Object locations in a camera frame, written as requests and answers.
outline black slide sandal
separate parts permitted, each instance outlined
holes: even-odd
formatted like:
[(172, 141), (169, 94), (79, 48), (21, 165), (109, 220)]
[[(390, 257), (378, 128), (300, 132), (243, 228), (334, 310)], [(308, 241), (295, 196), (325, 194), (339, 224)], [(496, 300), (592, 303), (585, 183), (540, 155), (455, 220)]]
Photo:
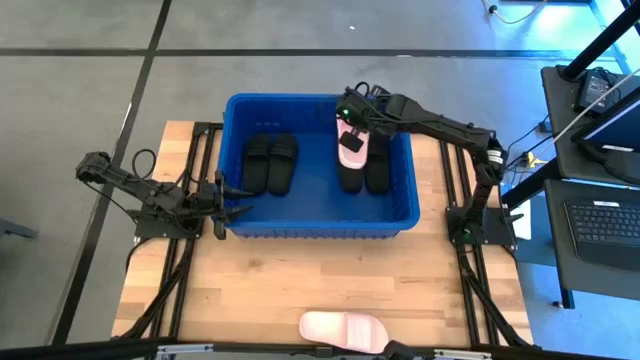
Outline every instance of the black slide sandal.
[(364, 167), (364, 182), (372, 194), (384, 194), (389, 191), (391, 164), (389, 160), (389, 138), (371, 134), (367, 164)]
[(286, 195), (291, 187), (293, 170), (298, 159), (298, 142), (291, 134), (278, 134), (269, 149), (269, 180), (273, 195)]
[(364, 169), (350, 169), (342, 165), (338, 160), (338, 178), (340, 179), (342, 191), (349, 194), (359, 193), (362, 190), (363, 177)]
[(242, 190), (256, 195), (267, 188), (269, 172), (269, 135), (256, 134), (244, 147), (242, 159)]

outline computer screen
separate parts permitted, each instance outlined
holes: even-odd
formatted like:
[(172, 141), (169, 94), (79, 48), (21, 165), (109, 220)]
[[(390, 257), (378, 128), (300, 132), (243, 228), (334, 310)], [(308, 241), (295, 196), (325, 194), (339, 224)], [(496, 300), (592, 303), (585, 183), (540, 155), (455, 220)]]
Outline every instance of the computer screen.
[(595, 119), (582, 137), (607, 150), (640, 152), (640, 88)]

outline black cable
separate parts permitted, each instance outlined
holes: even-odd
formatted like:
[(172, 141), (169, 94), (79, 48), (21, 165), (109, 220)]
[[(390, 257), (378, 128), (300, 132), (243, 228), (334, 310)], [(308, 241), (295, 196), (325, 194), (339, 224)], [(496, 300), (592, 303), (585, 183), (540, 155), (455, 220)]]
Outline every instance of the black cable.
[(142, 238), (140, 239), (140, 242), (138, 242), (137, 244), (135, 244), (131, 250), (129, 250), (129, 253), (127, 254), (127, 261), (125, 262), (125, 268), (124, 268), (124, 273), (126, 274), (129, 271), (129, 264), (131, 263), (131, 257), (133, 257), (133, 253), (136, 252), (136, 250), (144, 245), (147, 241), (151, 240), (151, 238)]
[(184, 225), (182, 225), (182, 223), (180, 222), (180, 220), (178, 220), (178, 218), (176, 216), (173, 217), (173, 221), (175, 221), (176, 226), (178, 227), (178, 229), (180, 229), (180, 231), (183, 231), (187, 234), (191, 234), (193, 233), (195, 235), (195, 233), (198, 231), (198, 229), (200, 229), (200, 227), (202, 226), (202, 217), (205, 215), (202, 215), (202, 213), (206, 213), (206, 211), (195, 211), (196, 214), (198, 214), (199, 216), (197, 217), (198, 219), (198, 224), (195, 226), (195, 228), (193, 230), (189, 230), (186, 227), (184, 227)]
[(369, 84), (366, 81), (360, 81), (359, 83), (356, 84), (356, 87), (353, 89), (355, 91), (358, 91), (358, 88), (362, 85), (364, 85), (367, 88), (367, 91), (364, 93), (364, 97), (366, 98), (371, 93), (371, 88), (369, 87)]
[(187, 242), (185, 249), (182, 253), (180, 261), (171, 272), (169, 279), (160, 287), (157, 295), (151, 301), (151, 304), (146, 308), (144, 313), (136, 320), (131, 329), (121, 335), (122, 338), (140, 338), (146, 328), (151, 323), (151, 319), (155, 317), (156, 313), (160, 311), (161, 307), (165, 304), (169, 294), (171, 294), (175, 285), (181, 281), (186, 275), (186, 264), (191, 260), (189, 253), (193, 250), (193, 242)]
[(524, 177), (524, 174), (528, 173), (528, 171), (522, 171), (520, 172), (520, 178), (518, 178), (518, 185), (520, 185), (520, 183), (522, 182), (522, 178)]
[[(606, 80), (607, 85), (609, 85), (609, 88), (612, 88), (616, 84), (616, 82), (618, 81), (618, 75), (616, 75), (616, 74), (612, 73), (611, 71), (603, 68), (602, 66), (598, 66), (598, 67), (594, 68), (593, 70), (595, 70), (595, 71), (600, 73), (600, 76), (602, 76)], [(613, 96), (611, 96), (611, 103), (612, 104), (616, 104), (622, 98), (622, 94), (620, 93), (620, 88), (616, 88), (613, 92), (618, 94), (618, 100), (614, 100)]]
[[(151, 168), (149, 168), (149, 171), (144, 174), (144, 176), (140, 176), (138, 174), (138, 169), (136, 169), (136, 160), (138, 159), (138, 156), (140, 156), (140, 154), (143, 153), (149, 153), (151, 154)], [(133, 172), (133, 175), (135, 175), (138, 180), (142, 181), (142, 180), (146, 180), (149, 176), (151, 176), (151, 174), (153, 173), (153, 170), (156, 168), (156, 161), (158, 160), (158, 157), (156, 156), (156, 153), (153, 152), (153, 150), (151, 149), (140, 149), (138, 151), (136, 151), (135, 154), (133, 154), (133, 157), (131, 158), (131, 171)]]
[[(587, 123), (584, 123), (584, 124), (576, 125), (576, 126), (574, 126), (574, 127), (573, 127), (573, 129), (574, 129), (574, 130), (576, 130), (576, 129), (579, 129), (579, 128), (581, 128), (581, 127), (584, 127), (584, 126), (587, 126), (587, 125), (590, 125), (590, 124), (591, 124), (591, 121), (589, 121), (589, 122), (587, 122)], [(544, 144), (544, 142), (545, 142), (545, 141), (547, 141), (547, 140), (549, 140), (549, 139), (551, 139), (552, 137), (557, 136), (557, 135), (558, 135), (557, 133), (554, 133), (554, 134), (552, 134), (552, 135), (547, 136), (546, 138), (544, 138), (544, 139), (540, 140), (538, 143), (536, 143), (535, 145), (533, 145), (532, 147), (530, 147), (527, 151), (523, 152), (522, 154), (524, 155), (524, 154), (528, 154), (528, 153), (532, 152), (533, 150), (537, 149), (537, 148), (538, 148), (538, 146), (540, 146), (540, 145)], [(522, 159), (522, 155), (520, 155), (520, 156), (518, 156), (517, 158), (513, 159), (513, 161), (512, 161), (512, 162), (510, 162), (510, 163), (509, 163), (509, 165), (507, 165), (507, 167), (506, 167), (505, 169), (506, 169), (506, 170), (509, 170), (509, 169), (511, 168), (511, 166), (512, 166), (513, 164), (515, 164), (515, 163), (516, 163), (518, 160), (520, 160), (520, 159)]]
[(506, 174), (507, 172), (513, 172), (513, 177), (511, 178), (511, 181), (510, 181), (511, 186), (513, 186), (513, 181), (515, 180), (516, 176), (518, 176), (518, 174), (534, 174), (534, 173), (535, 173), (535, 171), (529, 171), (529, 170), (526, 170), (526, 169), (525, 169), (525, 170), (522, 170), (522, 171), (518, 171), (518, 168), (517, 168), (517, 167), (516, 167), (516, 168), (513, 168), (513, 169), (507, 169), (507, 170), (505, 171), (505, 174)]
[(200, 185), (200, 181), (196, 180), (191, 176), (191, 172), (189, 172), (189, 180), (193, 181), (196, 185)]
[(187, 169), (185, 167), (184, 170), (182, 170), (182, 173), (180, 173), (180, 176), (178, 176), (178, 178), (176, 179), (176, 181), (174, 181), (171, 185), (169, 185), (168, 188), (161, 190), (160, 192), (162, 194), (166, 194), (169, 191), (175, 189), (178, 186), (178, 183), (180, 183), (180, 181), (182, 181), (182, 178), (184, 178), (184, 176), (187, 174)]
[(113, 204), (115, 204), (117, 207), (119, 207), (119, 208), (120, 208), (120, 210), (124, 211), (124, 213), (125, 213), (125, 214), (127, 214), (127, 216), (129, 216), (129, 218), (131, 219), (131, 221), (133, 221), (133, 223), (134, 223), (134, 224), (138, 225), (138, 221), (137, 221), (133, 216), (131, 216), (131, 214), (129, 214), (129, 212), (128, 212), (127, 210), (125, 210), (125, 208), (124, 208), (124, 207), (122, 207), (122, 205), (118, 204), (118, 202), (117, 202), (117, 201), (113, 200), (113, 199), (111, 198), (111, 196), (108, 196), (107, 194), (105, 194), (105, 193), (103, 193), (102, 191), (100, 191), (100, 190), (98, 190), (98, 189), (94, 188), (93, 186), (89, 185), (89, 184), (88, 184), (88, 183), (86, 183), (86, 182), (83, 182), (83, 184), (85, 184), (89, 189), (91, 189), (91, 190), (93, 190), (93, 191), (97, 192), (98, 194), (100, 194), (100, 195), (104, 196), (105, 198), (107, 198), (107, 200), (111, 201)]
[[(542, 121), (540, 121), (539, 123), (536, 124), (536, 126), (533, 127), (533, 129), (529, 130), (526, 134), (522, 135), (518, 140), (512, 142), (511, 144), (509, 144), (509, 146), (507, 147), (507, 160), (509, 159), (509, 155), (511, 154), (511, 147), (513, 145), (515, 145), (516, 143), (522, 141), (524, 138), (526, 138), (527, 136), (529, 136), (529, 134), (531, 134), (532, 132), (536, 131), (536, 129), (540, 126), (540, 124), (542, 124), (545, 120), (547, 120), (549, 118), (549, 114), (547, 114), (547, 116), (544, 117), (544, 119), (542, 119)], [(549, 139), (549, 137), (547, 137), (546, 139), (542, 140), (541, 142), (537, 143), (536, 145), (534, 145), (531, 149), (525, 151), (523, 154), (528, 153), (529, 151), (535, 149), (536, 147), (540, 146), (540, 144), (542, 144), (543, 142), (547, 141)], [(516, 161), (520, 160), (522, 158), (522, 156), (518, 156), (517, 158), (513, 159), (512, 162), (509, 163), (509, 165), (506, 166), (505, 169), (509, 169), (511, 167), (511, 165), (513, 165)]]

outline pink slide sandal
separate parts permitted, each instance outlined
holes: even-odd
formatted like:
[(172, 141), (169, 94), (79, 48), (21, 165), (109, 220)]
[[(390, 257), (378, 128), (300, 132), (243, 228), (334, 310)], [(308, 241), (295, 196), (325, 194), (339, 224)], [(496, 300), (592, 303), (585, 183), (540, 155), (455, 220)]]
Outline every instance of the pink slide sandal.
[[(338, 139), (345, 132), (354, 131), (353, 127), (347, 124), (339, 116), (336, 116), (336, 122), (338, 124)], [(345, 146), (338, 145), (338, 159), (340, 163), (349, 169), (362, 169), (367, 163), (367, 148), (369, 146), (369, 133), (360, 132), (357, 135), (358, 139), (362, 141), (362, 147), (358, 152), (353, 152), (347, 149)]]
[(351, 312), (309, 311), (300, 318), (303, 338), (347, 350), (380, 354), (389, 335), (380, 320)]

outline wooden table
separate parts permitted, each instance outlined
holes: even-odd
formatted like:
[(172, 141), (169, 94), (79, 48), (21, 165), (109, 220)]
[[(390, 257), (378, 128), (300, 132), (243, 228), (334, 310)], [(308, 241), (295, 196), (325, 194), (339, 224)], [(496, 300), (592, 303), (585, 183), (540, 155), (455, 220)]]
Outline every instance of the wooden table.
[[(174, 181), (182, 172), (192, 128), (193, 122), (167, 123), (156, 180)], [(219, 133), (209, 178), (217, 164)], [(196, 242), (179, 338), (301, 344), (307, 341), (298, 333), (298, 320), (305, 311), (347, 310), (376, 316), (392, 339), (409, 345), (468, 346), (460, 274), (447, 240), (440, 148), (427, 136), (413, 135), (411, 141), (421, 218), (393, 239), (244, 239), (228, 231), (227, 240), (219, 241), (207, 219), (205, 235)], [(196, 164), (203, 148), (201, 144)], [(449, 150), (461, 203), (456, 157), (453, 147)], [(470, 164), (467, 157), (473, 186)], [(492, 202), (497, 206), (497, 191)], [(113, 335), (128, 330), (158, 291), (167, 244), (167, 239), (151, 240), (132, 257)], [(520, 336), (531, 341), (513, 259), (498, 246), (483, 250), (494, 301)], [(168, 332), (172, 301), (167, 302), (162, 334)], [(481, 340), (487, 342), (482, 307), (477, 299), (475, 304)]]

